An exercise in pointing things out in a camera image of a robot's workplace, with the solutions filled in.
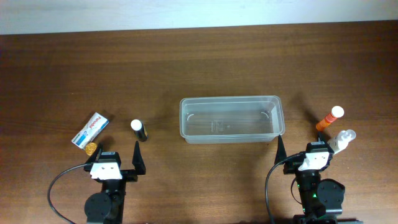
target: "orange bottle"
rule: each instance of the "orange bottle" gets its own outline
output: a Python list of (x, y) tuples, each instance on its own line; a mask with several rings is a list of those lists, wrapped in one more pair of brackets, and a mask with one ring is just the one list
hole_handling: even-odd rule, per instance
[(323, 131), (327, 126), (337, 120), (344, 115), (344, 109), (340, 106), (334, 106), (331, 109), (331, 112), (325, 116), (323, 120), (321, 120), (317, 125), (318, 131)]

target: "white wall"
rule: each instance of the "white wall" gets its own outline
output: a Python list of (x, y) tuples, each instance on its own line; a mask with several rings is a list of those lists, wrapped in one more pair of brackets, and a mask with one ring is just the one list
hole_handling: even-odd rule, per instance
[(398, 0), (0, 0), (0, 34), (398, 19)]

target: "dark brown tabletop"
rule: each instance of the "dark brown tabletop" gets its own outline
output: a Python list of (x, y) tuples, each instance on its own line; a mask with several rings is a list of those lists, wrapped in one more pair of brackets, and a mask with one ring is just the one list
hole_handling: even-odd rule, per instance
[[(315, 123), (342, 106), (325, 133), (357, 138), (322, 172), (346, 187), (340, 217), (398, 222), (397, 21), (4, 35), (0, 46), (2, 223), (63, 223), (47, 187), (87, 160), (70, 141), (94, 112), (112, 118), (95, 142), (118, 151), (123, 169), (132, 169), (130, 121), (149, 134), (147, 175), (127, 184), (124, 223), (267, 222), (276, 139), (193, 145), (179, 131), (181, 99), (248, 95), (281, 98), (288, 155), (316, 141)], [(271, 176), (277, 218), (302, 213), (293, 178), (281, 167)], [(85, 223), (85, 201), (100, 190), (75, 170), (52, 200)]]

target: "gold coin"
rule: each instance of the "gold coin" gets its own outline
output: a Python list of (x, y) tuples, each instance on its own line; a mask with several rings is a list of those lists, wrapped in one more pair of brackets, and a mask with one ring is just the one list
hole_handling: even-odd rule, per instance
[(95, 149), (97, 149), (97, 144), (93, 142), (88, 143), (85, 147), (85, 151), (89, 156), (91, 156), (95, 152)]

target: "black cable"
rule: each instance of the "black cable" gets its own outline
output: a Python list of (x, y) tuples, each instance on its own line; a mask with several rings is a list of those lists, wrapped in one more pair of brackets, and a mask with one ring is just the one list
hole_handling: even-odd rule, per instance
[(283, 164), (284, 162), (288, 161), (289, 159), (292, 159), (292, 158), (295, 158), (295, 157), (298, 157), (298, 156), (301, 156), (301, 154), (294, 154), (294, 155), (291, 155), (291, 156), (285, 158), (284, 160), (282, 160), (282, 161), (278, 162), (277, 164), (275, 164), (271, 168), (271, 170), (269, 170), (269, 172), (268, 172), (268, 175), (267, 175), (267, 178), (266, 178), (266, 205), (267, 205), (267, 212), (268, 212), (268, 216), (269, 216), (269, 220), (271, 221), (271, 224), (275, 224), (275, 221), (274, 221), (274, 217), (271, 214), (271, 210), (269, 208), (269, 201), (268, 201), (268, 180), (269, 180), (269, 177), (271, 176), (272, 171), (274, 171), (274, 169), (277, 166)]
[(296, 197), (294, 197), (294, 194), (293, 194), (293, 185), (294, 185), (294, 182), (295, 182), (295, 181), (296, 181), (296, 178), (294, 177), (294, 179), (293, 179), (293, 181), (292, 181), (292, 185), (290, 186), (290, 192), (292, 193), (292, 196), (293, 196), (294, 200), (295, 200), (297, 203), (301, 204), (301, 202), (299, 202), (299, 201), (296, 199)]
[(57, 209), (55, 209), (54, 205), (52, 204), (51, 199), (50, 199), (51, 188), (52, 188), (52, 186), (54, 185), (54, 183), (55, 183), (63, 174), (66, 174), (67, 172), (69, 172), (69, 171), (71, 171), (71, 170), (74, 170), (74, 169), (77, 169), (77, 168), (81, 168), (81, 167), (86, 166), (86, 165), (90, 165), (90, 164), (80, 164), (80, 165), (74, 166), (74, 167), (72, 167), (72, 168), (69, 168), (69, 169), (63, 171), (62, 173), (60, 173), (58, 176), (56, 176), (56, 177), (53, 179), (53, 181), (51, 182), (51, 184), (50, 184), (50, 186), (49, 186), (49, 189), (48, 189), (48, 191), (47, 191), (47, 201), (49, 202), (50, 208), (55, 212), (55, 214), (57, 214), (57, 215), (58, 215), (59, 217), (61, 217), (63, 220), (65, 220), (65, 221), (67, 221), (68, 223), (71, 223), (71, 224), (75, 224), (75, 223), (72, 222), (71, 220), (67, 219), (67, 218), (64, 217), (63, 215), (61, 215), (61, 213), (59, 213), (59, 212), (57, 211)]

